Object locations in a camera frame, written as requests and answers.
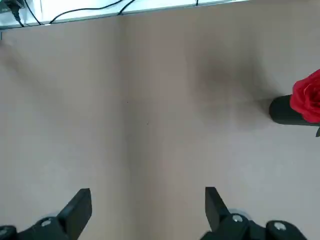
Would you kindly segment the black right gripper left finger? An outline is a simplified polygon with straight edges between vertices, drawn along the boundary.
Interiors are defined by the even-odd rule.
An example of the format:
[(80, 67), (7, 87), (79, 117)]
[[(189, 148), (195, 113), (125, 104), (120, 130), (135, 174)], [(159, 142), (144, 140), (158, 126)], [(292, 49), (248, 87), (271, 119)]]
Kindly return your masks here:
[(91, 216), (91, 190), (82, 188), (57, 216), (42, 218), (21, 232), (18, 232), (13, 225), (2, 225), (0, 238), (2, 240), (77, 240)]

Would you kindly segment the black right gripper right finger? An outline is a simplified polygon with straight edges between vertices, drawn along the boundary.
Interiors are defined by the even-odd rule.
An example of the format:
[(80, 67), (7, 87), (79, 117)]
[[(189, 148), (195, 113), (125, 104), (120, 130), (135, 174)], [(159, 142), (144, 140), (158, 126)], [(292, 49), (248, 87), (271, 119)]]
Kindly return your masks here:
[(201, 240), (306, 240), (293, 224), (283, 220), (260, 226), (242, 214), (230, 213), (215, 187), (205, 188), (205, 214), (211, 228)]

